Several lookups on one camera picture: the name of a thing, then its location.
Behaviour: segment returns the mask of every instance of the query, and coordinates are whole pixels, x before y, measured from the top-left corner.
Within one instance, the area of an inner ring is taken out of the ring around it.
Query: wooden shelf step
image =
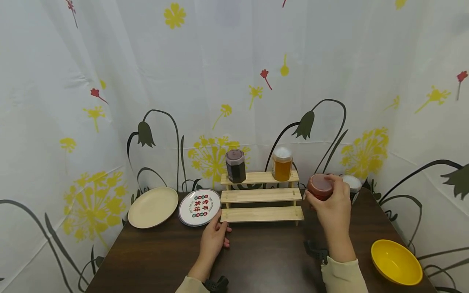
[[[223,190],[222,203],[265,203],[300,201],[299,188],[270,188],[247,190]]]
[[[282,182],[296,182],[300,181],[298,177],[298,172],[296,170],[292,170],[290,175],[290,179],[288,181],[277,181],[273,178],[272,172],[247,172],[246,173],[246,180],[241,183],[233,183],[228,179],[228,174],[222,174],[220,184],[255,184],[255,183],[282,183]]]
[[[303,220],[303,211],[300,206],[221,210],[221,221],[227,221],[229,223]]]

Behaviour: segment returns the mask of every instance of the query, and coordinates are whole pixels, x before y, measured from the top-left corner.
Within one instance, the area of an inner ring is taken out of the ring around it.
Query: black strap
[[[314,245],[314,242],[312,240],[305,240],[303,241],[304,249],[306,250],[306,253],[318,260],[321,261],[321,264],[326,265],[327,264],[327,257],[329,256],[329,250],[325,248],[320,248],[316,249],[316,245]]]
[[[228,279],[225,276],[221,276],[218,282],[207,279],[204,283],[204,287],[211,293],[223,293],[227,290]]]

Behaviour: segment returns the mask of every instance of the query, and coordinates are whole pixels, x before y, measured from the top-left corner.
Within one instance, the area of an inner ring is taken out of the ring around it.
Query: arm
[[[213,263],[222,247],[229,248],[230,241],[225,237],[226,232],[231,232],[227,222],[218,222],[221,210],[210,221],[202,233],[200,240],[200,252],[194,266],[190,269],[187,277],[176,293],[208,293],[209,291],[202,284],[205,282],[212,270]]]
[[[310,192],[305,192],[306,199],[318,214],[329,248],[327,265],[321,266],[323,281],[328,293],[367,293],[348,235],[352,209],[350,187],[341,177],[328,175],[326,179],[334,181],[334,192],[328,200],[323,202]]]

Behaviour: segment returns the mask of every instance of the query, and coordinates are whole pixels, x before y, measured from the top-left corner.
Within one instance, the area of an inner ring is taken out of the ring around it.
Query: floral curtain
[[[143,192],[220,189],[228,150],[268,171],[278,145],[300,187],[360,178],[437,289],[469,291],[466,20],[463,0],[1,2],[0,292],[83,292]]]

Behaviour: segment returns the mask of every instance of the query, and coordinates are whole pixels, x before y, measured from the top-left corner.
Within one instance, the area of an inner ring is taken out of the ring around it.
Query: beige sleeve
[[[358,260],[338,263],[327,257],[327,265],[321,265],[327,293],[368,293]]]
[[[176,293],[210,293],[201,281],[185,277],[182,284],[177,288]]]

